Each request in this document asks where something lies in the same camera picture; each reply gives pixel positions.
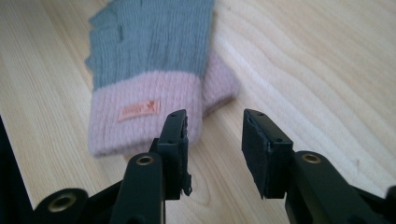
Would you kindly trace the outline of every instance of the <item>gray-green knit fabric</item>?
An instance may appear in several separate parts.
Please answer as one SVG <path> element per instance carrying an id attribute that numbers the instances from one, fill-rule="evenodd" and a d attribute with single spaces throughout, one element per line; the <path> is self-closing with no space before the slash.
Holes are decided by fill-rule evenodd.
<path id="1" fill-rule="evenodd" d="M 94 90 L 149 71 L 202 77 L 212 7 L 213 0 L 111 2 L 90 20 L 95 29 L 86 63 L 94 72 Z"/>

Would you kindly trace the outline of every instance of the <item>fabric label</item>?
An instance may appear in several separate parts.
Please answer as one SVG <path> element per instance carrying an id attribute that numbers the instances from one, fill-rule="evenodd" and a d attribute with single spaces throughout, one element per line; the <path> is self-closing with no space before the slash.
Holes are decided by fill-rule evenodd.
<path id="1" fill-rule="evenodd" d="M 160 101 L 145 101 L 125 106 L 119 115 L 119 122 L 139 116 L 160 113 Z"/>

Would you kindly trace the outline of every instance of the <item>pink ribbed cuff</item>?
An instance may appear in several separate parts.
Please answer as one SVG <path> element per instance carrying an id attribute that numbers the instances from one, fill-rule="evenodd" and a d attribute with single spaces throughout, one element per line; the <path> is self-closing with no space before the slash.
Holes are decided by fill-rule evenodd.
<path id="1" fill-rule="evenodd" d="M 185 72 L 148 72 L 106 86 L 92 95 L 88 147 L 95 157 L 149 150 L 166 116 L 186 109 L 188 137 L 202 127 L 201 80 Z"/>
<path id="2" fill-rule="evenodd" d="M 214 50 L 210 50 L 203 79 L 204 116 L 235 98 L 239 87 L 233 70 Z"/>

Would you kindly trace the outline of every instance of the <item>wood grain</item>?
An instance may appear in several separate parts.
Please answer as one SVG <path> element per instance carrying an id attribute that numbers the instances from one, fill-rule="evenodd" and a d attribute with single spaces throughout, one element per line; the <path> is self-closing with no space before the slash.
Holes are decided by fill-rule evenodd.
<path id="1" fill-rule="evenodd" d="M 32 205 L 90 195 L 122 179 L 123 157 L 87 149 L 93 0 L 0 0 L 0 115 Z M 384 196 L 396 184 L 396 3 L 218 0 L 212 47 L 242 83 L 190 147 L 193 193 L 168 223 L 288 223 L 262 201 L 241 152 L 245 108 L 267 114 L 295 150 L 326 156 L 346 180 Z"/>

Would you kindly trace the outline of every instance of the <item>knitted glove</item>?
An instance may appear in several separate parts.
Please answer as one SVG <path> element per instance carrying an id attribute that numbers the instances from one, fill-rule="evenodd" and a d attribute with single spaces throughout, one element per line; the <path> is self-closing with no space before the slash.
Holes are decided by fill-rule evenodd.
<path id="1" fill-rule="evenodd" d="M 95 35 L 93 38 L 108 39 L 111 34 L 107 34 L 109 27 L 117 26 L 117 16 L 112 11 L 111 5 L 114 3 L 110 2 L 107 7 L 102 8 L 92 18 L 90 18 L 90 24 L 93 27 L 92 33 L 100 33 L 102 36 Z M 108 51 L 115 48 L 117 44 L 115 41 L 114 45 L 111 45 L 107 41 L 104 46 L 97 46 L 93 43 L 97 42 L 95 39 L 91 39 L 91 55 L 87 58 L 86 64 L 94 72 L 97 69 L 101 69 L 103 53 L 106 50 L 101 48 L 109 48 Z M 114 58 L 108 58 L 105 55 L 106 60 L 114 61 Z M 202 103 L 203 113 L 208 115 L 212 111 L 231 101 L 239 92 L 240 83 L 233 74 L 233 71 L 227 64 L 220 58 L 220 56 L 211 49 L 209 51 L 205 75 L 203 79 L 203 90 L 202 90 Z"/>
<path id="2" fill-rule="evenodd" d="M 196 141 L 213 1 L 116 2 L 135 5 L 132 13 L 122 5 L 113 7 L 118 26 L 106 31 L 119 42 L 104 55 L 114 54 L 117 60 L 109 63 L 114 69 L 93 70 L 91 154 L 149 148 L 166 116 L 179 109 L 187 110 L 189 138 Z M 92 43 L 107 46 L 106 38 Z"/>

